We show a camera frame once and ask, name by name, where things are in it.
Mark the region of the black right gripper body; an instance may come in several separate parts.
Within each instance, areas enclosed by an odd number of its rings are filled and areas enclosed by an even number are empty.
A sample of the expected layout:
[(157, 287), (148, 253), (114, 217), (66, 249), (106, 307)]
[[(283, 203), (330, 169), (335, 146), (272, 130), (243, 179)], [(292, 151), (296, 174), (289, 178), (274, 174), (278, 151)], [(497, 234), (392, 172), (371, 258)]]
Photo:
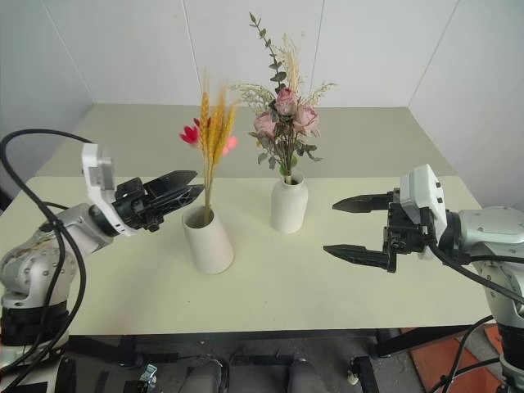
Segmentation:
[(394, 188), (388, 195), (387, 222), (383, 230), (382, 250), (388, 255), (423, 253), (426, 234), (415, 224), (400, 204), (400, 190)]

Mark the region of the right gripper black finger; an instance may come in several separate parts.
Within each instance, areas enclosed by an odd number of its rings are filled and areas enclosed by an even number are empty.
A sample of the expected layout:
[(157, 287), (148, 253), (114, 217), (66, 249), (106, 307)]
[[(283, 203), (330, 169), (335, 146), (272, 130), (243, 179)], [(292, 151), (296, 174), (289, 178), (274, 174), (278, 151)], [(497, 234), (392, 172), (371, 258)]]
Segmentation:
[(394, 193), (369, 194), (353, 196), (332, 205), (334, 210), (353, 214), (370, 213), (375, 210), (387, 210), (394, 200)]
[(323, 250), (341, 260), (352, 264), (375, 267), (386, 270), (388, 273), (396, 272), (396, 255), (384, 251), (371, 251), (364, 246), (330, 245), (323, 246)]

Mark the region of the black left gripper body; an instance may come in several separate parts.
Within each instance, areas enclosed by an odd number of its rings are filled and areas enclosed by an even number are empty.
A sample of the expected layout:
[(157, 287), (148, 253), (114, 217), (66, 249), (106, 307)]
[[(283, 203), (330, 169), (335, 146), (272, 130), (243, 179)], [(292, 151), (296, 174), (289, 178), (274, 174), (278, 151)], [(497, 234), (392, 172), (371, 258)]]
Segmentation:
[(117, 186), (112, 205), (125, 225), (153, 233), (164, 223), (164, 219), (152, 207), (154, 200), (155, 196), (148, 192), (142, 180), (132, 178)]

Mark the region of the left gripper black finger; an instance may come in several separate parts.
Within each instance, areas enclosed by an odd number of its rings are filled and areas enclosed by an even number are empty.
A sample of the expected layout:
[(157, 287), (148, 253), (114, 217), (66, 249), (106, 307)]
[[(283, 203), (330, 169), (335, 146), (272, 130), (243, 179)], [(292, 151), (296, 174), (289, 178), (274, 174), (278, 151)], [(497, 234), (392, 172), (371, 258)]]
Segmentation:
[(182, 190), (197, 176), (194, 170), (175, 170), (143, 184), (147, 195), (162, 197)]
[(192, 204), (205, 190), (203, 184), (186, 185), (156, 200), (156, 212), (165, 216)]

